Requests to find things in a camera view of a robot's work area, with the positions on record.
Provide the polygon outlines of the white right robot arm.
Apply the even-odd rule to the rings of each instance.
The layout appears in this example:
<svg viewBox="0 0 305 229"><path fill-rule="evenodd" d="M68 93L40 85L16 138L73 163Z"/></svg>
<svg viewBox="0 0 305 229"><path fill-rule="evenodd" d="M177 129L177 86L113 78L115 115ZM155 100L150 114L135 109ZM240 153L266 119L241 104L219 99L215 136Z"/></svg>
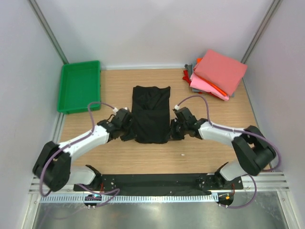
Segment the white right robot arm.
<svg viewBox="0 0 305 229"><path fill-rule="evenodd" d="M186 107L174 108L176 118L171 121L171 137L183 140L185 135L201 140L213 140L231 147L236 160L227 162L214 173L218 188L229 187L243 175L257 176L276 157L273 146L255 126L246 129L216 125L208 119L196 119Z"/></svg>

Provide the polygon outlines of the black t shirt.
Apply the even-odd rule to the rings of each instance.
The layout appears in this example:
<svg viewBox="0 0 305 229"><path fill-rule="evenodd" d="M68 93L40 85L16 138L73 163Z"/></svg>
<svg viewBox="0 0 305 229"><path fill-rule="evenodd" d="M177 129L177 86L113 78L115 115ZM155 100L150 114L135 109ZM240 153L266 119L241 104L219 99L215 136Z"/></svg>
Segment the black t shirt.
<svg viewBox="0 0 305 229"><path fill-rule="evenodd" d="M132 124L122 141L165 144L170 139L171 88L136 86L132 92Z"/></svg>

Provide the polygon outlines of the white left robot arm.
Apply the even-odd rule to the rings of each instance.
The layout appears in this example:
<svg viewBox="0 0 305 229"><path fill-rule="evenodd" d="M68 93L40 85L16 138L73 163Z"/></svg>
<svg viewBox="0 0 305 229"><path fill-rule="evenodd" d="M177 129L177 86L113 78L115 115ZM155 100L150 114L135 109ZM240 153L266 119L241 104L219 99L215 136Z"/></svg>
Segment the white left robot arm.
<svg viewBox="0 0 305 229"><path fill-rule="evenodd" d="M39 191L47 186L49 192L57 192L66 185L80 186L83 190L95 191L102 185L102 175L93 166L76 166L72 163L92 149L107 144L125 135L132 122L132 114L127 108L115 110L111 120L105 119L94 124L88 132L66 142L47 142L32 169L40 179Z"/></svg>

